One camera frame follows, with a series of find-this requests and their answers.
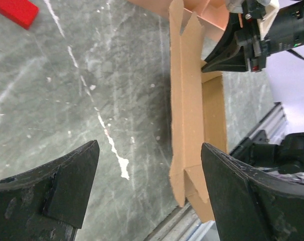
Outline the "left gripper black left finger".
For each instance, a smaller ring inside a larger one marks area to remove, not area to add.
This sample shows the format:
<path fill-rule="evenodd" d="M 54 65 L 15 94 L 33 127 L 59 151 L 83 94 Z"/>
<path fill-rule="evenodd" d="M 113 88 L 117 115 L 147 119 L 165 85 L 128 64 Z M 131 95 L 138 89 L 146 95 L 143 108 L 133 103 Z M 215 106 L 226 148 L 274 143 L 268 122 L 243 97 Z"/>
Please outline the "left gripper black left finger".
<path fill-rule="evenodd" d="M 0 180 L 0 240 L 74 240 L 82 228 L 100 148 L 89 141 Z"/>

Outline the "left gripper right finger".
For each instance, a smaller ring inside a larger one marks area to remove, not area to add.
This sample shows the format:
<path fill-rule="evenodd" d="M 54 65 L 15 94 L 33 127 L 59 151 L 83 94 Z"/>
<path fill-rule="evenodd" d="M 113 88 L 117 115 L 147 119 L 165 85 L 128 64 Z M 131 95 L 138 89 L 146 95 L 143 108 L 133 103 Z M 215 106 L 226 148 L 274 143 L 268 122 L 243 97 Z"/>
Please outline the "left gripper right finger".
<path fill-rule="evenodd" d="M 220 240 L 304 240 L 304 185 L 204 143 L 203 172 Z"/>

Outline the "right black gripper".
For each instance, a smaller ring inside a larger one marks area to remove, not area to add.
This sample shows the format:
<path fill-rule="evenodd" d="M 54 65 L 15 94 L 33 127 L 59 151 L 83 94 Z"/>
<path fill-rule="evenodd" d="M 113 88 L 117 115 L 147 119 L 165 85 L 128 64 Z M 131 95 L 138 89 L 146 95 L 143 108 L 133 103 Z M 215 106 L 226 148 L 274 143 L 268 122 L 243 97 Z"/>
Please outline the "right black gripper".
<path fill-rule="evenodd" d="M 304 45 L 304 1 L 279 10 L 268 34 L 260 39 L 258 26 L 253 20 L 230 13 L 226 30 L 218 44 L 205 59 L 203 73 L 260 72 L 272 54 L 287 51 L 304 61 L 294 49 Z"/>

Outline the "cardboard box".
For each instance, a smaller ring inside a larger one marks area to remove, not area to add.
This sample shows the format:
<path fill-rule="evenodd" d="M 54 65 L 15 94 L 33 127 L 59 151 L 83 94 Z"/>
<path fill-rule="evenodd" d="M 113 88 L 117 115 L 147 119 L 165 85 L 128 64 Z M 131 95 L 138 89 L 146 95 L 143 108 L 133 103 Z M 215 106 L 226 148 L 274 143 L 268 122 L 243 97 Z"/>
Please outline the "cardboard box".
<path fill-rule="evenodd" d="M 183 1 L 169 7 L 172 150 L 169 178 L 180 207 L 189 202 L 201 222 L 214 219 L 201 162 L 204 142 L 227 152 L 223 80 L 202 73 L 205 27 Z"/>

